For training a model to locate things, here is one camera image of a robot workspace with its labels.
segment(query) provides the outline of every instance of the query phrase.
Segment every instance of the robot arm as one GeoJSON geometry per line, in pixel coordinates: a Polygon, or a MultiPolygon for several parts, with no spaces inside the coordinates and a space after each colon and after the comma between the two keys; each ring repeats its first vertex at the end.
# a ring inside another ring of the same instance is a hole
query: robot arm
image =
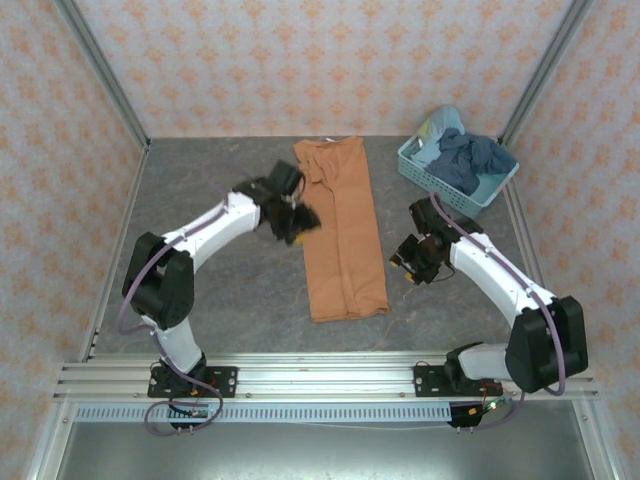
{"type": "Polygon", "coordinates": [[[445,369],[454,387],[494,379],[513,381],[524,392],[531,393],[558,381],[559,358],[538,301],[552,315],[566,376],[587,368],[584,319],[576,300],[558,299],[529,279],[496,249],[473,220],[460,221],[468,234],[462,236],[429,199],[414,203],[409,210],[422,238],[410,235],[391,262],[407,270],[407,277],[416,284],[431,283],[443,263],[460,270],[491,299],[511,328],[508,344],[474,343],[447,355],[445,369]]]}
{"type": "MultiPolygon", "coordinates": [[[[138,239],[125,277],[123,296],[129,293],[149,259],[175,242],[145,275],[131,301],[143,322],[153,329],[166,355],[162,365],[167,375],[174,375],[165,363],[168,357],[180,372],[196,380],[204,379],[206,358],[193,338],[188,314],[194,302],[195,273],[207,259],[265,221],[271,225],[276,238],[287,244],[320,225],[315,213],[304,204],[296,205],[292,197],[301,179],[302,174],[295,167],[279,162],[268,177],[239,184],[225,201],[191,223],[162,237],[148,232],[138,239]]],[[[191,391],[191,386],[179,378],[168,383],[176,386],[171,389],[172,396],[191,391]]]]}

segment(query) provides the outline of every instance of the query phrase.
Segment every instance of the gray floor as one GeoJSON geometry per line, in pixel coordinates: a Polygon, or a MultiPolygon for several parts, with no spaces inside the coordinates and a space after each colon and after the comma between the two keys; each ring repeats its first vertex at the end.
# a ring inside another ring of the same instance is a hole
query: gray floor
{"type": "Polygon", "coordinates": [[[570,402],[526,402],[513,420],[473,435],[437,424],[354,427],[221,423],[193,436],[159,438],[141,424],[76,424],[58,478],[593,478],[570,402]]]}
{"type": "MultiPolygon", "coordinates": [[[[147,335],[120,336],[115,317],[120,289],[136,238],[146,231],[174,230],[220,200],[215,180],[231,187],[243,179],[236,164],[255,175],[276,159],[295,163],[298,138],[155,140],[124,242],[97,344],[98,353],[153,353],[147,335]]],[[[369,137],[365,146],[385,257],[414,226],[408,206],[425,191],[397,173],[404,138],[369,137]]],[[[496,246],[522,266],[502,195],[476,219],[496,246]]],[[[190,316],[196,340],[207,353],[447,350],[472,341],[505,341],[506,322],[463,274],[414,287],[403,271],[387,265],[392,311],[363,320],[314,324],[309,315],[301,247],[271,239],[267,228],[232,242],[212,257],[196,278],[190,316]]],[[[133,312],[129,325],[138,322],[133,312]]]]}

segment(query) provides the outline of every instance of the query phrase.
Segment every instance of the blue basket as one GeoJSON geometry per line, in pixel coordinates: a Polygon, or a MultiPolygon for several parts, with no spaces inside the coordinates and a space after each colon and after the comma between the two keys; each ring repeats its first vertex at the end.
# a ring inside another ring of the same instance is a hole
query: blue basket
{"type": "Polygon", "coordinates": [[[516,163],[516,166],[506,174],[490,175],[484,173],[478,175],[480,185],[473,195],[468,197],[438,177],[425,172],[422,167],[411,161],[411,156],[419,150],[420,145],[416,134],[398,150],[398,172],[426,191],[438,192],[447,205],[470,218],[474,218],[484,207],[488,206],[520,168],[520,164],[516,163]]]}

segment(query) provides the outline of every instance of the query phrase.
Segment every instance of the orange pants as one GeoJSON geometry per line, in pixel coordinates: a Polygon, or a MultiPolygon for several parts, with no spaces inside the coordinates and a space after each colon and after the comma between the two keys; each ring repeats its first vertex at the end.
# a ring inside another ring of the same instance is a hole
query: orange pants
{"type": "Polygon", "coordinates": [[[304,239],[311,318],[328,322],[389,312],[384,260],[364,143],[303,140],[303,201],[322,226],[304,239]]]}

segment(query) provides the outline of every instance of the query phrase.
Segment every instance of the patterned wallpaper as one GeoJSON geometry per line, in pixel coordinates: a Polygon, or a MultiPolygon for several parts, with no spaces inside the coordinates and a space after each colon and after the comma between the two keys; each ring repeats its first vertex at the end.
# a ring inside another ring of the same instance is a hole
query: patterned wallpaper
{"type": "Polygon", "coordinates": [[[79,0],[151,137],[498,135],[570,3],[79,0]]]}
{"type": "Polygon", "coordinates": [[[591,363],[637,474],[640,9],[632,3],[592,7],[514,151],[545,279],[585,307],[591,363]]]}
{"type": "Polygon", "coordinates": [[[78,355],[140,153],[52,0],[0,9],[0,477],[78,355]]]}

